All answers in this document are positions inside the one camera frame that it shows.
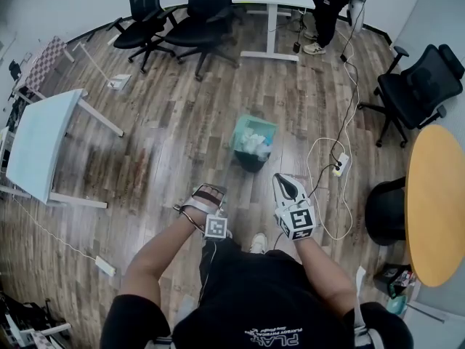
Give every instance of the office chair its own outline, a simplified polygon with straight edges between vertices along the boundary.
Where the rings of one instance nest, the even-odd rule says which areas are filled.
[[[234,58],[220,52],[217,47],[232,39],[232,21],[235,16],[231,9],[231,0],[189,0],[189,17],[182,20],[165,35],[165,41],[179,47],[193,47],[177,57],[183,63],[183,57],[200,53],[195,69],[195,79],[202,81],[200,70],[207,54],[212,53],[230,61],[238,67]]]
[[[17,81],[20,78],[21,68],[15,61],[12,61],[9,64],[8,70],[14,81]]]
[[[465,68],[448,45],[440,45],[439,49],[432,44],[428,45],[421,58],[400,74],[391,72],[400,58],[408,57],[409,54],[401,47],[394,49],[397,57],[389,70],[378,77],[379,87],[374,91],[383,101],[384,107],[369,103],[358,106],[360,110],[370,108],[386,116],[381,136],[376,141],[379,148],[391,121],[403,138],[400,147],[404,148],[408,140],[400,121],[408,129],[421,129],[439,117],[444,118],[446,110],[440,103],[464,90],[460,80]]]
[[[118,18],[107,27],[107,31],[115,27],[121,32],[121,35],[113,43],[115,48],[133,49],[141,47],[141,49],[128,58],[128,61],[129,63],[133,63],[134,57],[145,53],[140,67],[140,72],[145,73],[145,64],[150,53],[154,50],[168,52],[172,57],[176,56],[176,53],[171,49],[159,46],[163,41],[162,38],[152,41],[157,32],[164,30],[166,18],[169,18],[174,24],[176,21],[172,15],[173,9],[163,11],[160,6],[160,0],[129,0],[129,3],[131,4],[132,19],[135,22],[125,30],[120,24],[122,18]]]

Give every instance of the person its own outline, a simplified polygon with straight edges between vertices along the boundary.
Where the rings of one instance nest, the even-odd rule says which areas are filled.
[[[304,46],[304,52],[309,55],[323,55],[326,53],[326,46],[334,37],[337,17],[349,0],[313,0],[313,2],[316,31],[308,30],[304,33],[307,39],[313,41]]]
[[[194,199],[212,207],[222,198],[205,184],[197,193]],[[205,224],[205,213],[185,211]],[[101,348],[142,349],[169,336],[158,280],[195,231],[187,216],[180,215],[132,260],[102,329]],[[294,244],[302,264],[282,251],[267,251],[263,233],[255,235],[250,252],[231,238],[207,241],[198,308],[174,327],[174,347],[353,348],[356,292],[350,278],[312,238]],[[362,304],[361,311],[386,349],[413,348],[402,319],[374,302]]]

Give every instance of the electrical outlet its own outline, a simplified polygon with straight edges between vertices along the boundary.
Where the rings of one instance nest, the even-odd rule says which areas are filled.
[[[339,155],[339,159],[337,160],[341,162],[341,165],[339,166],[339,170],[337,170],[336,167],[333,168],[333,175],[336,177],[341,177],[347,163],[349,162],[349,156],[341,153],[341,155]]]

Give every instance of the white shoe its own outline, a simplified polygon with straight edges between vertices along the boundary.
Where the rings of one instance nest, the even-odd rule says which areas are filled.
[[[310,39],[310,40],[313,40],[313,41],[316,41],[318,39],[318,33],[315,32],[315,31],[311,31],[311,30],[305,31],[304,36],[307,39]]]
[[[252,245],[250,246],[250,253],[261,253],[264,254],[267,251],[268,240],[266,235],[263,233],[255,234],[252,239]]]
[[[311,43],[304,47],[304,52],[309,55],[324,55],[326,53],[326,49],[320,47],[319,43]]]

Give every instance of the floor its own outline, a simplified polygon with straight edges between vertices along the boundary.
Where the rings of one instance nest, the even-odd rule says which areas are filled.
[[[284,17],[280,20],[283,25],[277,32],[277,47],[291,53],[296,41],[294,24],[285,25]],[[346,23],[339,22],[337,28],[349,35]],[[263,50],[266,17],[246,17],[244,26],[235,26],[235,34],[238,43],[225,48],[227,53],[237,57],[242,49]],[[129,262],[176,217],[171,206],[181,203],[199,183],[218,183],[228,167],[228,212],[235,239],[248,249],[252,236],[262,231],[272,246],[280,234],[273,218],[272,175],[293,175],[310,189],[308,151],[319,137],[335,138],[352,94],[352,83],[339,59],[344,46],[339,34],[326,55],[301,53],[298,63],[243,58],[235,70],[224,60],[213,59],[205,66],[208,72],[202,83],[193,77],[197,56],[178,65],[165,53],[153,54],[147,75],[142,75],[142,58],[129,64],[130,52],[107,45],[114,35],[114,30],[100,31],[86,48],[107,75],[132,75],[124,90],[108,89],[80,49],[73,54],[75,63],[64,59],[41,90],[53,95],[84,87],[89,92],[88,102],[125,131],[124,137],[118,138],[86,114],[76,113],[55,174],[55,191],[107,201],[108,209],[46,207],[37,200],[18,200],[47,230],[84,254],[101,256],[117,268],[117,275],[108,277],[92,260],[35,226],[11,196],[0,201],[0,266],[5,291],[19,301],[41,305],[50,298],[52,310],[72,324],[76,348],[98,346],[102,324]],[[372,91],[376,77],[392,61],[389,47],[383,37],[370,31],[355,35],[352,43],[360,98],[380,103]],[[270,160],[257,174],[244,172],[237,161],[228,163],[228,142],[243,113],[278,125]],[[359,265],[367,270],[364,300],[385,302],[386,297],[374,289],[372,276],[386,261],[407,261],[408,256],[403,242],[380,247],[369,239],[364,205],[376,184],[405,174],[411,144],[401,149],[399,135],[390,129],[383,148],[377,148],[382,124],[383,118],[372,111],[355,114],[347,128],[353,165],[346,190],[354,225],[341,241],[331,240],[321,227],[315,238],[353,278]],[[341,141],[348,148],[344,134]],[[330,143],[322,141],[310,156],[314,182],[320,168],[330,161],[330,148]],[[317,190],[321,217],[334,236],[343,235],[350,226],[341,202],[343,182],[326,170]],[[295,255],[293,244],[284,237],[277,248]],[[170,324],[183,297],[198,296],[200,256],[201,236],[196,233],[160,280],[162,310]]]

